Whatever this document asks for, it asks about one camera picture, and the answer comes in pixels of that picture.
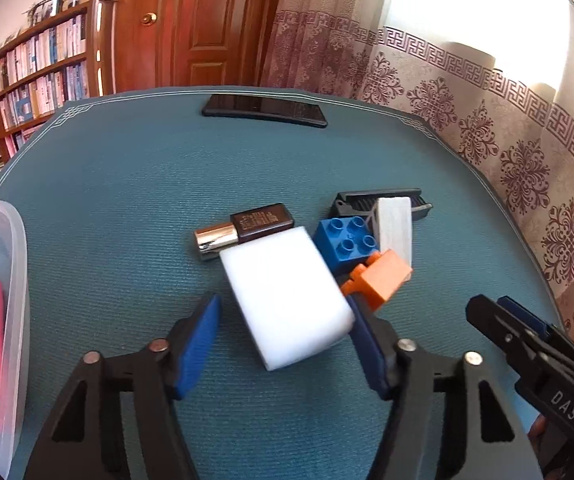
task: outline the orange lego brick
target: orange lego brick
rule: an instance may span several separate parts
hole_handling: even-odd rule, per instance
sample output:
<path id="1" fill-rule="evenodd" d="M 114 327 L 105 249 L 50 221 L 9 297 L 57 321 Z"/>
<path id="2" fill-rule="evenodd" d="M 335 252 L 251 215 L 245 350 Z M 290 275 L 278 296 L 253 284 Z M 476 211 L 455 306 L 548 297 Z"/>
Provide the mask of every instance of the orange lego brick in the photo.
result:
<path id="1" fill-rule="evenodd" d="M 345 296 L 361 292 L 372 311 L 388 301 L 411 275 L 413 269 L 393 250 L 384 254 L 375 251 L 366 261 L 352 270 L 340 290 Z"/>

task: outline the blue lego brick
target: blue lego brick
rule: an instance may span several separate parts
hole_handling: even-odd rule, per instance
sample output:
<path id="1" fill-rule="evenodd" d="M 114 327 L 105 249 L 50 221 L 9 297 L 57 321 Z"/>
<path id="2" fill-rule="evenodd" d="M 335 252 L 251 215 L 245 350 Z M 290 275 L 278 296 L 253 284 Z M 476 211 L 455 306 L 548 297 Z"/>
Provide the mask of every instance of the blue lego brick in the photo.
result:
<path id="1" fill-rule="evenodd" d="M 318 222 L 314 243 L 332 274 L 344 274 L 378 249 L 376 239 L 359 216 Z"/>

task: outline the door knob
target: door knob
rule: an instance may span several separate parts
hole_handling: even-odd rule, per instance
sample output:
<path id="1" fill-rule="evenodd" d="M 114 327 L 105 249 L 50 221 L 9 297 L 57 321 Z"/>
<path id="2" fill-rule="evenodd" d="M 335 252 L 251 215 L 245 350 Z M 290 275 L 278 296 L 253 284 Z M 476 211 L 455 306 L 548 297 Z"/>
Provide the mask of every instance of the door knob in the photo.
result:
<path id="1" fill-rule="evenodd" d="M 157 19 L 158 17 L 156 16 L 155 12 L 148 12 L 142 17 L 140 23 L 145 25 L 145 27 L 148 27 L 149 25 L 153 25 Z"/>

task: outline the metal screw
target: metal screw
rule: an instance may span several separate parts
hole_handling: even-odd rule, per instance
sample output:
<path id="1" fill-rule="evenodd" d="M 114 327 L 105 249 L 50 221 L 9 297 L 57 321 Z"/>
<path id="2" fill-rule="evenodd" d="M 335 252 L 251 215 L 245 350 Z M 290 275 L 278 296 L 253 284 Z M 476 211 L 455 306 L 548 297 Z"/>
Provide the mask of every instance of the metal screw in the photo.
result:
<path id="1" fill-rule="evenodd" d="M 92 365 L 97 363 L 100 360 L 100 352 L 96 352 L 96 350 L 92 350 L 91 352 L 87 352 L 83 356 L 83 361 L 88 364 Z"/>
<path id="2" fill-rule="evenodd" d="M 483 357 L 478 352 L 467 352 L 465 354 L 465 361 L 470 365 L 478 366 L 483 363 Z"/>
<path id="3" fill-rule="evenodd" d="M 413 352 L 418 348 L 418 345 L 413 339 L 401 339 L 398 341 L 398 348 L 405 352 Z"/>
<path id="4" fill-rule="evenodd" d="M 169 342 L 164 338 L 154 339 L 151 343 L 149 343 L 149 349 L 152 352 L 162 352 L 168 348 Z"/>

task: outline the black phone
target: black phone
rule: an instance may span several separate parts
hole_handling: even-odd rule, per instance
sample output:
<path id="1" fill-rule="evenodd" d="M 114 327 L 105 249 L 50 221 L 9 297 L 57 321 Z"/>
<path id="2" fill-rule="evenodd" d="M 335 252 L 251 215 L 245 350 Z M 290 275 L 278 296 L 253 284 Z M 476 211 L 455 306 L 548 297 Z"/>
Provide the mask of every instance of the black phone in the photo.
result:
<path id="1" fill-rule="evenodd" d="M 214 94 L 202 109 L 207 117 L 237 117 L 280 121 L 326 128 L 327 121 L 318 105 L 240 94 Z"/>

